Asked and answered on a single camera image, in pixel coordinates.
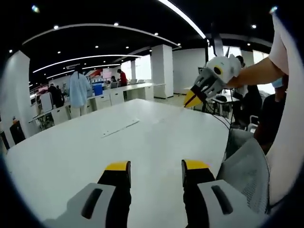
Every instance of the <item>window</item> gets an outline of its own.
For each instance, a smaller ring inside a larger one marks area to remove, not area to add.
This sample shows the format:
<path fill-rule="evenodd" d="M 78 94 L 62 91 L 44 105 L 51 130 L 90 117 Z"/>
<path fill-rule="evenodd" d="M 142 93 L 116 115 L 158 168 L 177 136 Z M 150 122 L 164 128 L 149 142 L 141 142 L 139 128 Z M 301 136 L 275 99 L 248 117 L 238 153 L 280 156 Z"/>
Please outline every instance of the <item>window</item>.
<path fill-rule="evenodd" d="M 253 61 L 254 63 L 258 63 L 261 60 L 263 60 L 264 58 L 268 57 L 269 55 L 267 53 L 263 53 L 260 51 L 255 51 L 253 50 Z M 258 89 L 261 91 L 264 91 L 268 94 L 274 94 L 275 93 L 275 89 L 273 88 L 272 84 L 265 84 L 265 85 L 257 85 Z"/>
<path fill-rule="evenodd" d="M 135 59 L 135 73 L 137 80 L 152 79 L 150 55 Z"/>
<path fill-rule="evenodd" d="M 132 79 L 131 61 L 122 63 L 121 70 L 124 71 L 125 76 L 128 80 Z"/>
<path fill-rule="evenodd" d="M 226 54 L 228 50 L 228 46 L 224 46 L 223 47 L 223 53 Z M 233 54 L 235 57 L 236 56 L 241 56 L 241 49 L 239 47 L 230 47 L 229 49 L 229 55 Z M 213 53 L 213 46 L 208 47 L 208 59 L 211 60 L 215 57 L 214 53 Z"/>

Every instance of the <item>black ceiling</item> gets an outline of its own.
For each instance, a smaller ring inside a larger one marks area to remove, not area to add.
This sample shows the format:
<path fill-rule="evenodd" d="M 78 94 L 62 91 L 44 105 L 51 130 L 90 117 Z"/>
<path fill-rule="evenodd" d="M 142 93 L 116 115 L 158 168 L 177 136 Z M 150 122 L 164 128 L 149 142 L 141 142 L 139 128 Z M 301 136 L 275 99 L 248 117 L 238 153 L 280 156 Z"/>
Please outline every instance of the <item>black ceiling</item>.
<path fill-rule="evenodd" d="M 274 1 L 261 0 L 171 0 L 188 15 L 205 33 L 211 32 L 214 22 L 219 33 L 256 37 L 272 42 L 273 25 L 269 10 Z M 167 44 L 177 47 L 159 38 L 136 31 L 111 27 L 77 27 L 58 29 L 21 45 L 27 39 L 53 28 L 82 24 L 102 23 L 140 29 L 149 33 L 158 32 L 159 36 L 182 48 L 200 48 L 205 41 L 179 15 L 158 0 L 86 0 L 86 1 L 15 1 L 2 6 L 2 18 L 7 21 L 4 29 L 7 34 L 6 50 L 21 49 L 31 59 L 30 71 L 55 62 L 94 55 L 129 54 L 143 47 Z M 39 7 L 40 13 L 34 13 L 31 6 Z M 224 40 L 224 44 L 244 46 L 246 41 Z M 251 48 L 263 47 L 252 44 Z M 138 55 L 148 54 L 149 50 Z M 87 66 L 110 64 L 118 57 L 102 57 L 81 60 Z M 46 76 L 62 73 L 60 64 L 30 74 L 30 80 L 45 82 Z"/>

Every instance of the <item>lab coat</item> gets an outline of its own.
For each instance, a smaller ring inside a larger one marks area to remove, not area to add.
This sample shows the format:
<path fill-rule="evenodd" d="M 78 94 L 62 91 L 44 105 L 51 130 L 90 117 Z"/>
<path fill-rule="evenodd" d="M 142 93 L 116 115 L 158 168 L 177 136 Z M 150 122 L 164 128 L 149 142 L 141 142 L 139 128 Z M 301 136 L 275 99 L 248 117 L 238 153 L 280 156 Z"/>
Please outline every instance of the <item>lab coat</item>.
<path fill-rule="evenodd" d="M 80 108 L 87 102 L 87 91 L 91 88 L 86 76 L 74 72 L 70 78 L 70 103 L 73 108 Z"/>

